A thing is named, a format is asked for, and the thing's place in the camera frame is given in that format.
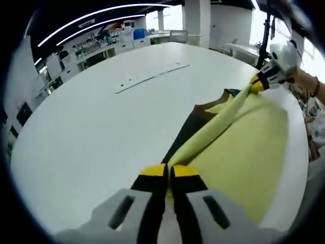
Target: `white pillar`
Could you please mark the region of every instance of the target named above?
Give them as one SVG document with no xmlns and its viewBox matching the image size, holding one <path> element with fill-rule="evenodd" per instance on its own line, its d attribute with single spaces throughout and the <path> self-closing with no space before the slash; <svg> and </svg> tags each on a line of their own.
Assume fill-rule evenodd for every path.
<svg viewBox="0 0 325 244">
<path fill-rule="evenodd" d="M 201 36 L 200 46 L 209 48 L 210 0 L 185 0 L 185 26 L 189 35 Z"/>
<path fill-rule="evenodd" d="M 200 46 L 209 48 L 211 23 L 210 0 L 200 0 Z"/>
<path fill-rule="evenodd" d="M 160 31 L 164 30 L 164 13 L 162 10 L 158 11 L 158 26 Z"/>
<path fill-rule="evenodd" d="M 185 6 L 182 5 L 182 21 L 183 21 L 183 29 L 186 29 L 186 18 L 185 18 Z"/>
</svg>

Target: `led light strip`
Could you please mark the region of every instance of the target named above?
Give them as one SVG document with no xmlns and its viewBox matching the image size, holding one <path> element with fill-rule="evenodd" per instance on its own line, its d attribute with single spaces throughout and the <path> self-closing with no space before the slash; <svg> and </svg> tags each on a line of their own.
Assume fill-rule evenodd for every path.
<svg viewBox="0 0 325 244">
<path fill-rule="evenodd" d="M 70 39 L 71 37 L 74 37 L 75 35 L 77 35 L 77 34 L 79 34 L 79 33 L 82 33 L 82 32 L 84 32 L 84 31 L 86 31 L 86 30 L 88 30 L 88 29 L 90 29 L 90 28 L 95 27 L 95 26 L 98 26 L 98 25 L 101 25 L 101 24 L 105 24 L 105 23 L 108 23 L 108 22 L 112 22 L 112 21 L 116 21 L 116 20 L 120 20 L 120 19 L 129 19 L 129 18 L 143 17 L 143 16 L 145 16 L 145 14 L 130 15 L 130 16 L 120 17 L 120 18 L 116 18 L 116 19 L 106 20 L 106 21 L 103 21 L 103 22 L 101 22 L 101 23 L 91 25 L 91 26 L 89 26 L 89 27 L 87 27 L 87 28 L 85 28 L 85 29 L 82 29 L 82 30 L 80 30 L 80 31 L 78 31 L 78 32 L 76 32 L 76 33 L 74 33 L 74 34 L 72 34 L 71 36 L 65 38 L 64 40 L 60 41 L 60 42 L 57 44 L 57 46 L 60 45 L 61 43 L 65 42 L 66 40 Z"/>
<path fill-rule="evenodd" d="M 42 58 L 39 58 L 39 59 L 34 63 L 34 65 L 37 65 L 41 60 L 42 60 Z"/>
<path fill-rule="evenodd" d="M 252 4 L 254 5 L 255 9 L 259 10 L 259 6 L 256 0 L 251 0 Z"/>
<path fill-rule="evenodd" d="M 82 20 L 84 18 L 87 18 L 89 16 L 92 16 L 94 14 L 98 14 L 98 13 L 102 13 L 105 11 L 109 11 L 109 10 L 113 10 L 113 9 L 120 9 L 120 8 L 128 8 L 128 7 L 138 7 L 138 6 L 153 6 L 153 7 L 172 7 L 172 5 L 168 5 L 168 4 L 127 4 L 127 5 L 121 5 L 121 6 L 115 6 L 115 7 L 111 7 L 111 8 L 107 8 L 107 9 L 102 9 L 102 10 L 98 10 L 96 12 L 90 13 L 90 14 L 86 14 L 84 16 L 81 16 L 78 19 L 75 19 L 71 22 L 69 22 L 68 24 L 65 24 L 64 26 L 60 27 L 59 29 L 57 29 L 55 32 L 53 32 L 52 34 L 50 34 L 47 38 L 45 38 L 42 42 L 40 42 L 37 46 L 40 47 L 42 46 L 46 41 L 48 41 L 51 37 L 53 37 L 55 34 L 57 34 L 58 32 L 60 32 L 61 30 L 63 30 L 64 28 L 68 27 L 69 25 L 76 23 L 79 20 Z"/>
</svg>

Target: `desk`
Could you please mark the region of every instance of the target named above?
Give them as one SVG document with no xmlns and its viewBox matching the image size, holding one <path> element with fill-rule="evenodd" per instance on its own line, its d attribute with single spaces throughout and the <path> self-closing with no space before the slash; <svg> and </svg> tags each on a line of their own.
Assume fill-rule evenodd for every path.
<svg viewBox="0 0 325 244">
<path fill-rule="evenodd" d="M 175 62 L 190 67 L 114 94 L 121 82 Z M 83 71 L 49 96 L 20 132 L 11 170 L 26 206 L 50 233 L 79 227 L 98 204 L 161 162 L 194 104 L 219 98 L 224 88 L 242 89 L 256 72 L 232 57 L 179 43 L 140 48 Z M 304 194 L 307 135 L 289 92 L 281 87 L 265 96 L 288 111 L 289 134 L 279 189 L 261 226 L 284 231 Z"/>
<path fill-rule="evenodd" d="M 233 50 L 233 57 L 256 66 L 259 58 L 259 52 L 257 48 L 246 47 L 244 45 L 227 43 L 225 45 Z"/>
</svg>

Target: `window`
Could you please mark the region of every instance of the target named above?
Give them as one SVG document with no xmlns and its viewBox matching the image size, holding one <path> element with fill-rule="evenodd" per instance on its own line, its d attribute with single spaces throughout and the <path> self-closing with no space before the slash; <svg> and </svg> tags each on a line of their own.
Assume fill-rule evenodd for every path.
<svg viewBox="0 0 325 244">
<path fill-rule="evenodd" d="M 325 82 L 325 62 L 320 51 L 307 39 L 304 40 L 304 52 L 300 68 Z"/>
<path fill-rule="evenodd" d="M 264 23 L 266 20 L 267 14 L 260 10 L 254 10 L 252 13 L 252 24 L 250 32 L 249 44 L 254 45 L 258 42 L 263 42 L 264 36 Z M 270 24 L 272 25 L 273 15 L 270 18 Z M 266 50 L 270 51 L 270 45 L 272 43 L 284 43 L 290 40 L 291 34 L 289 29 L 286 27 L 285 23 L 276 18 L 275 19 L 275 37 L 271 40 L 271 29 L 269 32 L 268 45 Z"/>
<path fill-rule="evenodd" d="M 164 8 L 164 29 L 183 29 L 182 6 Z"/>
<path fill-rule="evenodd" d="M 158 11 L 154 11 L 146 15 L 146 26 L 147 29 L 155 29 L 156 31 L 159 30 Z"/>
</svg>

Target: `person's arm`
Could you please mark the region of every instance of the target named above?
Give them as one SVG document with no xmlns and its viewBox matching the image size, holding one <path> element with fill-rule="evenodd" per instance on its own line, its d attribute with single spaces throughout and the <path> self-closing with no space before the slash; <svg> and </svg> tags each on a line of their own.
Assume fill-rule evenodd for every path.
<svg viewBox="0 0 325 244">
<path fill-rule="evenodd" d="M 293 78 L 295 81 L 294 83 L 298 85 L 301 88 L 306 88 L 308 92 L 311 94 L 315 94 L 318 80 L 316 77 L 311 76 L 310 74 L 304 72 L 301 69 L 298 69 L 298 71 L 291 75 L 290 78 Z M 316 97 L 325 104 L 325 84 L 321 83 L 319 81 L 319 89 L 316 94 Z"/>
</svg>

